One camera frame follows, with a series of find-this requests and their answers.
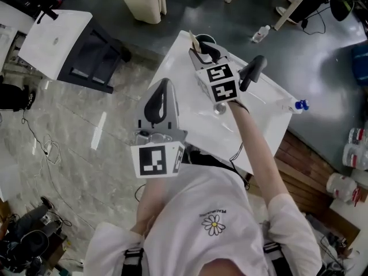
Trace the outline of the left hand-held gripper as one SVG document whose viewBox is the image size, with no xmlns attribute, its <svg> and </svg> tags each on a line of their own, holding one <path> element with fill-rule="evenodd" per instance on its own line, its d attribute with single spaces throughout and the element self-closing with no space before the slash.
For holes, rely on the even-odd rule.
<svg viewBox="0 0 368 276">
<path fill-rule="evenodd" d="M 131 146 L 137 178 L 169 178 L 179 173 L 187 131 L 179 127 L 175 87 L 168 78 L 152 85 L 137 104 Z"/>
</svg>

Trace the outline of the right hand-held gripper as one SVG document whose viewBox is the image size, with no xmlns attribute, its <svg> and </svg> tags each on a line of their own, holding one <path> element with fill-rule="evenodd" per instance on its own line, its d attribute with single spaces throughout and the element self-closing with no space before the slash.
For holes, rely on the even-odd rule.
<svg viewBox="0 0 368 276">
<path fill-rule="evenodd" d="M 215 104 L 238 98 L 240 76 L 229 52 L 211 42 L 201 42 L 201 53 L 189 49 L 197 82 Z"/>
</svg>

